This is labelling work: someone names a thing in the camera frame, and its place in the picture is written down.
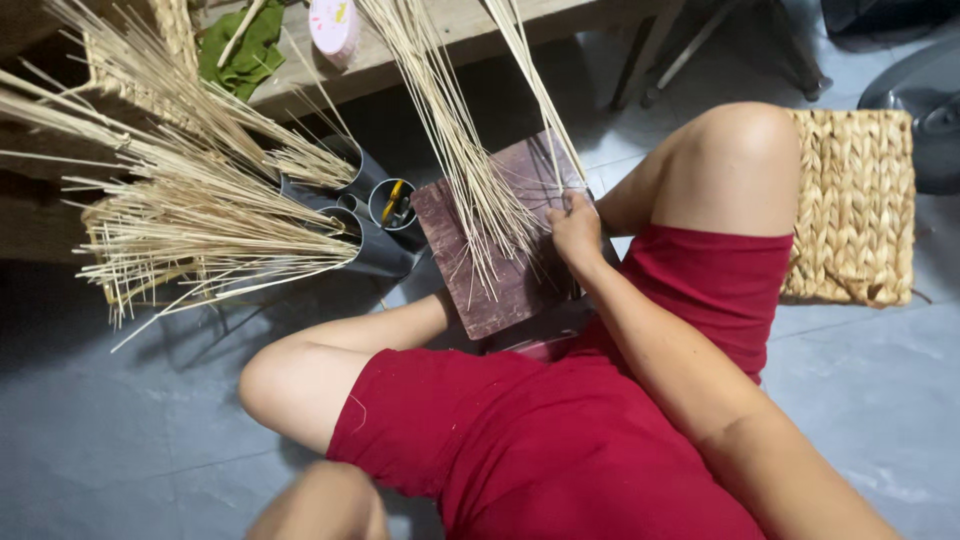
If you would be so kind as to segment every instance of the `hand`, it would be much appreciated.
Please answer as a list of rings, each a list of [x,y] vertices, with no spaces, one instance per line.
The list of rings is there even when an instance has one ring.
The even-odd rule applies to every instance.
[[[578,280],[591,265],[603,262],[600,253],[600,216],[584,197],[573,189],[564,191],[569,211],[547,209],[546,219],[553,229],[553,244]]]

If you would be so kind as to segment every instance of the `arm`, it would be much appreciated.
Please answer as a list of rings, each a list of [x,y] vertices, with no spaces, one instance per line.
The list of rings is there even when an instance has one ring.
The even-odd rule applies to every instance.
[[[558,252],[637,381],[767,533],[899,538],[722,351],[603,260],[599,217],[582,195],[568,198],[569,214],[547,216]]]

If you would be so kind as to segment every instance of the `metal stool leg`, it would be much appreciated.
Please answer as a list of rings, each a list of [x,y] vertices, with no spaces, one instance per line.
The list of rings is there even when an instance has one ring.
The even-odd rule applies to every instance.
[[[720,26],[720,23],[727,19],[727,16],[733,11],[733,8],[744,1],[746,0],[720,0],[720,5],[717,7],[717,10],[713,12],[713,15],[710,16],[703,28],[700,29],[700,32],[693,37],[677,58],[670,62],[663,74],[657,79],[657,82],[652,86],[648,86],[643,92],[643,96],[640,98],[640,105],[642,107],[645,109],[653,107],[654,103],[660,99],[660,94],[663,92],[663,89],[670,84],[670,81],[677,75],[677,72],[684,67],[687,61],[690,60],[690,57],[697,52],[697,49],[707,42],[717,27]]]
[[[656,61],[657,53],[685,3],[686,0],[669,0],[656,17],[640,23],[634,46],[620,72],[620,80],[610,103],[611,109],[620,110],[627,106],[627,100],[636,91],[643,74]]]
[[[833,80],[824,75],[817,59],[807,49],[799,37],[790,28],[790,16],[781,0],[763,0],[763,7],[770,13],[773,22],[772,33],[780,42],[787,60],[800,78],[800,90],[806,101],[817,101],[831,86]]]

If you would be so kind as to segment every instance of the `yellow scissors handle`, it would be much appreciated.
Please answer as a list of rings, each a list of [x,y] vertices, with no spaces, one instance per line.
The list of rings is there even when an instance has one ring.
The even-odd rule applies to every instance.
[[[396,184],[394,184],[394,189],[390,192],[390,200],[387,201],[387,205],[383,209],[383,215],[380,216],[380,225],[384,227],[387,226],[387,216],[390,215],[390,210],[394,209],[396,199],[400,197],[401,187],[403,187],[403,180],[397,180]]]

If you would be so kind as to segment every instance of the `bundle of rattan sticks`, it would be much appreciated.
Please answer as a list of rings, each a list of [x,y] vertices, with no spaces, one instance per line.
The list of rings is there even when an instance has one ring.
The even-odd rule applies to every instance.
[[[84,209],[91,241],[76,251],[96,257],[96,264],[78,276],[105,289],[115,325],[133,317],[138,301],[154,301],[160,283],[178,281],[186,290],[148,324],[182,309],[342,267],[356,256],[356,240],[342,223],[281,196],[276,185],[285,172],[308,184],[342,186],[355,174],[352,165],[232,96],[211,91],[134,12],[121,12],[127,30],[120,32],[78,0],[52,0],[50,6],[96,43],[97,54],[89,61],[98,69],[120,81],[136,81],[174,110],[173,116],[190,119],[186,129],[160,125],[145,132],[70,94],[0,72],[0,85],[9,89],[0,90],[0,113],[112,148],[117,162],[98,164],[116,168],[118,176],[143,179],[65,178],[74,185],[67,190],[102,189],[108,195]],[[277,149],[264,151],[245,128],[271,137]]]
[[[497,280],[491,249],[506,258],[535,257],[544,226],[520,203],[491,164],[473,126],[453,66],[422,0],[358,0],[357,5],[396,59],[420,121],[440,162],[467,240],[465,260],[488,292]],[[561,137],[564,149],[583,176],[580,161],[530,58],[516,2],[507,12],[500,0],[487,5],[521,71],[540,103],[544,128]],[[563,184],[554,161],[558,188]]]

